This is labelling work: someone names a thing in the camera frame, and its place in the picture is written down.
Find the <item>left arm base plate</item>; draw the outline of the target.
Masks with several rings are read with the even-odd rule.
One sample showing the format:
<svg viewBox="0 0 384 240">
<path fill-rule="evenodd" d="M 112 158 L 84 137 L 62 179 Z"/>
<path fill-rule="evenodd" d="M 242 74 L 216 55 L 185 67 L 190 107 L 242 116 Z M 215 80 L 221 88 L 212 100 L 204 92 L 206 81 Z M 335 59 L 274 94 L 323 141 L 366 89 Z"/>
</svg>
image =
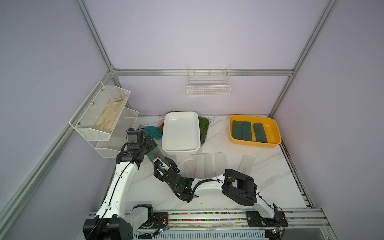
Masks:
<svg viewBox="0 0 384 240">
<path fill-rule="evenodd" d="M 160 228 L 168 225 L 168 220 L 169 220 L 169 213 L 166 213 L 166 212 L 157 212 L 156 213 L 155 212 L 153 219 L 149 222 L 142 224 L 139 227 L 139 230 L 160 229 Z"/>
</svg>

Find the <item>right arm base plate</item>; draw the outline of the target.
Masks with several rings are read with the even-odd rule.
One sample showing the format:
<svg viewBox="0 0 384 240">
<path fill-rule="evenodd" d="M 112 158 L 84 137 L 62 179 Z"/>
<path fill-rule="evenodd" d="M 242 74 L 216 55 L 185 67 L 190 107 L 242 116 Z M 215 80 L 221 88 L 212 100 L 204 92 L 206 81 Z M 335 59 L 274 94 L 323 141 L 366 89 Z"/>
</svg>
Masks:
<svg viewBox="0 0 384 240">
<path fill-rule="evenodd" d="M 287 218 L 283 211 L 275 211 L 272 218 L 262 217 L 257 211 L 246 212 L 248 226 L 252 227 L 286 227 Z"/>
</svg>

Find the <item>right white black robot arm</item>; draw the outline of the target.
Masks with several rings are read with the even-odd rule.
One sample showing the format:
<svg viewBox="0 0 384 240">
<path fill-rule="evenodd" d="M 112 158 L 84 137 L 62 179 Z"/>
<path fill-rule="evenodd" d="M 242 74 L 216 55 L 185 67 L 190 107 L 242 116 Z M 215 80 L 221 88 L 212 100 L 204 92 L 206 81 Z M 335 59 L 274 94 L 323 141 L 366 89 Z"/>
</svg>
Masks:
<svg viewBox="0 0 384 240">
<path fill-rule="evenodd" d="M 286 227 L 284 211 L 274 203 L 261 196 L 255 180 L 233 169 L 226 169 L 223 175 L 209 179 L 182 177 L 176 163 L 164 157 L 155 158 L 154 176 L 165 182 L 174 195 L 181 201 L 191 202 L 193 199 L 220 192 L 241 206 L 253 207 L 248 214 L 248 221 L 256 227 Z"/>
</svg>

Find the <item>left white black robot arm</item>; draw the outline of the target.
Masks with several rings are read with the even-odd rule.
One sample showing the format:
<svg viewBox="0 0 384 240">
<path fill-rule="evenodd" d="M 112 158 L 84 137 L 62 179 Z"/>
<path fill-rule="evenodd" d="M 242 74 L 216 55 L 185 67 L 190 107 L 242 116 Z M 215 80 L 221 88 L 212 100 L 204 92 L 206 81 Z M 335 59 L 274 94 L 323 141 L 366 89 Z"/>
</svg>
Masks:
<svg viewBox="0 0 384 240">
<path fill-rule="evenodd" d="M 131 240 L 142 224 L 153 220 L 150 205 L 135 207 L 128 216 L 125 215 L 125 205 L 133 177 L 145 155 L 156 147 L 156 142 L 143 129 L 127 130 L 126 142 L 116 156 L 112 186 L 95 218 L 87 219 L 83 225 L 86 240 Z"/>
</svg>

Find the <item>yellow plastic storage box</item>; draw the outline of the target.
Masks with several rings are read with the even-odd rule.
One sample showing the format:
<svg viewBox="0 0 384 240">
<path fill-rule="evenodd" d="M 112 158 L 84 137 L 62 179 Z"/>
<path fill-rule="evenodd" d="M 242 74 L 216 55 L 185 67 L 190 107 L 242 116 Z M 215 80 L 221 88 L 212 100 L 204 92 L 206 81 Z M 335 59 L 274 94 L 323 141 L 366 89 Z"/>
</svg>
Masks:
<svg viewBox="0 0 384 240">
<path fill-rule="evenodd" d="M 234 144 L 274 148 L 282 143 L 277 122 L 271 118 L 232 115 L 230 141 Z"/>
</svg>

